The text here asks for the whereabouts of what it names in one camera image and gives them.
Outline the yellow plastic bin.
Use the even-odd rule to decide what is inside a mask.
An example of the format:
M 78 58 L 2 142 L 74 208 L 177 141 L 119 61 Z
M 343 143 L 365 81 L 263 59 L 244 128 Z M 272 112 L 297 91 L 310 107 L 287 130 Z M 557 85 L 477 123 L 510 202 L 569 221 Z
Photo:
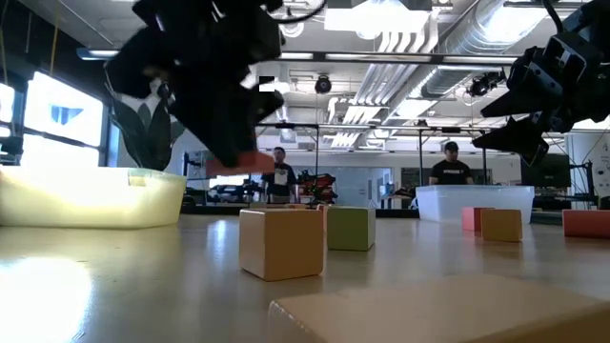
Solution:
M 186 178 L 139 168 L 0 166 L 0 226 L 142 229 L 177 222 Z

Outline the black aluminium table frame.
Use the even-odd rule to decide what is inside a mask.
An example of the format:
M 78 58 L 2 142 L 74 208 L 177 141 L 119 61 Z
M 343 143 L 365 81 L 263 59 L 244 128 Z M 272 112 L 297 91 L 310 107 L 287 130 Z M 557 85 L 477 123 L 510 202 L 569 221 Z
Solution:
M 289 204 L 280 205 L 283 208 L 296 208 L 298 210 L 317 210 L 317 205 Z M 192 206 L 183 205 L 180 212 L 182 214 L 197 215 L 239 215 L 241 210 L 247 210 L 247 204 L 230 204 L 229 206 Z M 419 219 L 418 210 L 408 209 L 375 209 L 377 218 L 409 218 Z M 590 223 L 610 226 L 610 211 L 602 210 L 583 210 L 580 214 L 573 214 L 572 219 L 576 218 L 579 222 L 587 220 Z M 561 225 L 563 222 L 563 211 L 559 212 L 531 212 L 529 216 L 532 224 Z

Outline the white poster with drawings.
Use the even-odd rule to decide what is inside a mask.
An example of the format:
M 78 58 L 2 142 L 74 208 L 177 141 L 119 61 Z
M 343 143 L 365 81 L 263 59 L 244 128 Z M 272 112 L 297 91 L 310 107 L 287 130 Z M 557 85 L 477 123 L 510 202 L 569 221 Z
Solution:
M 610 133 L 600 138 L 592 152 L 593 181 L 599 197 L 610 196 Z

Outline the green rectangular wooden block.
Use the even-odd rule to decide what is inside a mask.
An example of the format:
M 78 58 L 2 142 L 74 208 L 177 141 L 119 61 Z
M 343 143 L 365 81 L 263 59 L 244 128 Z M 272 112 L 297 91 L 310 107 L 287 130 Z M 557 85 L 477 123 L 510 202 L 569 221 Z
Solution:
M 375 209 L 332 206 L 326 225 L 329 250 L 367 252 L 375 244 Z

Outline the black ceiling-mounted device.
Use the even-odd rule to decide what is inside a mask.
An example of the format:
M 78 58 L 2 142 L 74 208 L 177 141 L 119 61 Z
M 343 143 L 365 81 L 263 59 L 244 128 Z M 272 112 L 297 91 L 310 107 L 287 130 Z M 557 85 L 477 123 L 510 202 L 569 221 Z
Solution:
M 505 80 L 506 74 L 504 71 L 485 72 L 473 78 L 472 84 L 467 88 L 466 93 L 471 97 L 481 97 L 495 89 Z

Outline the potted green plant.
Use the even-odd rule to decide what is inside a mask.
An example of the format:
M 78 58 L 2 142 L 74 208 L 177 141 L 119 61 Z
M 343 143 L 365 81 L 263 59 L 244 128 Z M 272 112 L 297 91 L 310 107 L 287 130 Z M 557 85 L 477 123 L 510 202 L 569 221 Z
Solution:
M 112 98 L 112 123 L 119 129 L 128 155 L 139 168 L 164 171 L 171 162 L 173 145 L 186 128 L 172 120 L 173 101 L 168 86 L 153 80 L 151 93 L 135 110 L 126 103 L 128 95 L 115 92 Z

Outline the black overhead frame bar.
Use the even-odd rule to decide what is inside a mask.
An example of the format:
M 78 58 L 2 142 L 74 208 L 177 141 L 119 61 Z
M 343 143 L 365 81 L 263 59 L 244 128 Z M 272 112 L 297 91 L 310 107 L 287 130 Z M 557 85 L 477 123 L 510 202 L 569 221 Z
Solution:
M 279 60 L 286 62 L 411 64 L 440 66 L 511 66 L 518 55 L 345 52 L 345 51 L 288 51 Z

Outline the silver ventilation duct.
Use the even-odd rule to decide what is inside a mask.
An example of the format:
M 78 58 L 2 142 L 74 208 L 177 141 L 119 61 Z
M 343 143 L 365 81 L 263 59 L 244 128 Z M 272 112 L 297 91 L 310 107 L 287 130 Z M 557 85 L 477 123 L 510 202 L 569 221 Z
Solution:
M 507 0 L 479 0 L 473 10 L 441 43 L 445 54 L 500 54 L 515 45 L 523 36 L 514 8 L 505 7 Z M 471 73 L 442 70 L 435 67 L 422 87 L 424 97 L 438 98 L 451 91 Z

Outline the large bright window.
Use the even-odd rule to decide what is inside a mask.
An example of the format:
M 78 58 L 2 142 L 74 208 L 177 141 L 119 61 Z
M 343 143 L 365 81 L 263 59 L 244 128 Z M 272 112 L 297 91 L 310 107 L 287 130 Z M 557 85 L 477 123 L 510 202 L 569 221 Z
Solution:
M 38 71 L 22 100 L 22 166 L 99 165 L 104 119 L 100 100 Z

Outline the orange wooden cube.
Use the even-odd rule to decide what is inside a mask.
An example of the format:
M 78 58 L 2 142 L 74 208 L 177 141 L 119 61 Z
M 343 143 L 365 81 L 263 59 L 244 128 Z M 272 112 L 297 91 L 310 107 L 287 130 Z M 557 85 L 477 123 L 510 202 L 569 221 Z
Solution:
M 484 209 L 480 226 L 481 236 L 486 241 L 518 243 L 522 239 L 520 210 Z
M 324 267 L 323 212 L 254 209 L 239 214 L 239 268 L 264 281 L 319 275 Z

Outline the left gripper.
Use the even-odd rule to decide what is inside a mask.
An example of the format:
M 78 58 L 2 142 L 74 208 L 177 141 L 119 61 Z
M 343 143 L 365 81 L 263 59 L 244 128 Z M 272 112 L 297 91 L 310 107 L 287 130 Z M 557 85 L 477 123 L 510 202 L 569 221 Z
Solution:
M 172 83 L 206 79 L 240 83 L 250 66 L 282 53 L 277 23 L 216 23 L 170 31 L 157 25 L 138 30 L 105 64 L 109 85 L 143 99 L 155 78 Z M 175 89 L 170 113 L 203 143 L 225 168 L 242 165 L 254 149 L 254 119 L 261 122 L 284 106 L 279 91 Z

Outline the red and black machine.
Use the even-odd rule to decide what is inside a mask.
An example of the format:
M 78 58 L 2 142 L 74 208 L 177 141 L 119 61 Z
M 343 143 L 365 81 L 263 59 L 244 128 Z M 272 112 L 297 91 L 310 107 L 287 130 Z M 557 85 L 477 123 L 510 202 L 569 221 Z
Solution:
M 296 179 L 298 195 L 316 203 L 334 204 L 338 198 L 334 191 L 335 182 L 336 178 L 329 173 L 309 174 L 304 170 Z

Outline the clear plastic bin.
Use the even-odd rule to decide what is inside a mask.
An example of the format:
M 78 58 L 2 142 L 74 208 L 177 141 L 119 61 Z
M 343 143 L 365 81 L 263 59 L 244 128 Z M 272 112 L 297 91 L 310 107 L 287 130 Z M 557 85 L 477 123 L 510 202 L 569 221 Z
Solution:
M 531 186 L 443 185 L 416 188 L 421 220 L 459 224 L 465 207 L 520 210 L 529 224 L 535 188 Z

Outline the orange rectangular wooden block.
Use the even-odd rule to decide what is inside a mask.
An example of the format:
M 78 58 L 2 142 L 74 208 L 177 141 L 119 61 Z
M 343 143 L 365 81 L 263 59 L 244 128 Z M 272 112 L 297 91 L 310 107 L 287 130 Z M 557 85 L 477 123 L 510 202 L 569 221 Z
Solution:
M 268 343 L 610 343 L 610 301 L 497 275 L 286 297 Z

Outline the red wooden cube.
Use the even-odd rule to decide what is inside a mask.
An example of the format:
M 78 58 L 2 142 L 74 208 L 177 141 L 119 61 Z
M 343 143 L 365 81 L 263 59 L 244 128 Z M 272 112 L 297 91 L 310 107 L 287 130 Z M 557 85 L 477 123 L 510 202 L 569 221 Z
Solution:
M 468 234 L 481 234 L 481 215 L 485 208 L 464 207 L 461 210 L 461 227 Z

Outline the person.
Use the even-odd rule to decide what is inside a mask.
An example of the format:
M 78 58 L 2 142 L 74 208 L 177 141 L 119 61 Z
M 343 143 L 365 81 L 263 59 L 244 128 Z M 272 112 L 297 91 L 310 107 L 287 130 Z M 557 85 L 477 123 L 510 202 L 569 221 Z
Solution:
M 293 168 L 285 162 L 286 152 L 274 148 L 274 170 L 263 173 L 261 181 L 269 204 L 288 204 L 295 195 L 296 177 Z
M 458 144 L 447 142 L 444 146 L 445 158 L 432 167 L 430 185 L 473 185 L 471 169 L 458 159 Z

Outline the black metal gantry frame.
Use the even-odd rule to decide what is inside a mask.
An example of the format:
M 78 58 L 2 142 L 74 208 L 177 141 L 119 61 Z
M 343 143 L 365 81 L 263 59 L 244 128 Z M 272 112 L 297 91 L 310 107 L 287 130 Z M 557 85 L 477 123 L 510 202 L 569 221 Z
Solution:
M 304 131 L 307 131 L 308 129 L 315 130 L 315 137 L 313 137 L 313 141 L 315 142 L 315 149 L 314 149 L 315 173 L 318 173 L 319 138 L 320 138 L 320 126 L 318 124 L 280 121 L 280 122 L 274 122 L 274 123 L 261 122 L 261 123 L 258 123 L 256 126 L 258 128 L 275 128 L 278 130 L 281 130 L 281 129 L 287 129 L 287 130 L 293 130 L 293 131 L 295 131 L 296 129 L 303 129 Z
M 417 153 L 419 163 L 419 184 L 424 185 L 424 159 L 425 153 L 435 154 L 436 151 L 425 151 L 424 145 L 433 137 L 443 136 L 442 141 L 438 141 L 439 151 L 445 156 L 447 161 L 454 162 L 458 159 L 459 149 L 455 148 L 455 145 L 459 146 L 459 142 L 468 143 L 472 146 L 472 150 L 468 151 L 470 154 L 479 154 L 481 157 L 481 174 L 477 181 L 477 184 L 488 185 L 490 181 L 490 173 L 487 170 L 488 163 L 488 150 L 485 148 L 476 148 L 474 146 L 474 140 L 481 137 L 484 134 L 483 130 L 475 130 L 460 127 L 417 127 Z

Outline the black computer monitor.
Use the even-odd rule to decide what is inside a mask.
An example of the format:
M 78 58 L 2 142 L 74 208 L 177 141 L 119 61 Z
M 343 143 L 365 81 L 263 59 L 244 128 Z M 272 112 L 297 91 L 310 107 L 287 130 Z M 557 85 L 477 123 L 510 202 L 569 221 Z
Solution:
M 207 151 L 185 151 L 183 153 L 183 175 L 188 180 L 205 180 Z
M 537 188 L 568 188 L 572 185 L 570 160 L 565 154 L 547 154 L 533 166 L 520 161 L 521 184 Z

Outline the white ceiling light panel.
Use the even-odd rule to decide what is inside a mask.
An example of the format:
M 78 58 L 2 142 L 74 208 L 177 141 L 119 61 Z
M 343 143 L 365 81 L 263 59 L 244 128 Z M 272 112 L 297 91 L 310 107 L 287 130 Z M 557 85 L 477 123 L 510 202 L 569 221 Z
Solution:
M 411 10 L 402 0 L 365 0 L 351 8 L 340 8 L 328 1 L 324 29 L 366 34 L 419 32 L 432 10 Z

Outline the red rectangular wooden block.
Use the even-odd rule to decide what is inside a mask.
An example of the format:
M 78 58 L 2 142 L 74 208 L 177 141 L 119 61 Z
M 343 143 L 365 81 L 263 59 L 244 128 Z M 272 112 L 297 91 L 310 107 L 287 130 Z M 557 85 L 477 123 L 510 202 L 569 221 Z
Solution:
M 610 239 L 610 210 L 564 210 L 566 237 Z
M 250 173 L 270 173 L 275 170 L 275 160 L 260 151 L 242 152 L 237 156 L 236 167 L 225 167 L 217 158 L 209 156 L 205 160 L 205 172 L 209 177 Z

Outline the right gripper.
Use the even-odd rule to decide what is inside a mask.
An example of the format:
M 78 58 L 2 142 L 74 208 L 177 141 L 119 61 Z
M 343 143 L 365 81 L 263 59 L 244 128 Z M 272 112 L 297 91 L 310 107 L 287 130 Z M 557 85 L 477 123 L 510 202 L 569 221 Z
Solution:
M 563 31 L 543 48 L 532 47 L 516 60 L 509 91 L 485 106 L 485 118 L 513 114 L 501 128 L 473 140 L 476 148 L 518 154 L 527 166 L 542 161 L 545 132 L 568 132 L 585 120 L 610 115 L 610 19 L 567 19 Z

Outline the long ceiling light strip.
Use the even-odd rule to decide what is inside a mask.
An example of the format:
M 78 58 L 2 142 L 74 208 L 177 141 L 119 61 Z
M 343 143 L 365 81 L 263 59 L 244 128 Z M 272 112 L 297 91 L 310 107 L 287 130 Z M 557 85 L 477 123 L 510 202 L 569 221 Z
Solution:
M 76 54 L 82 60 L 110 60 L 118 54 L 118 50 L 78 48 Z

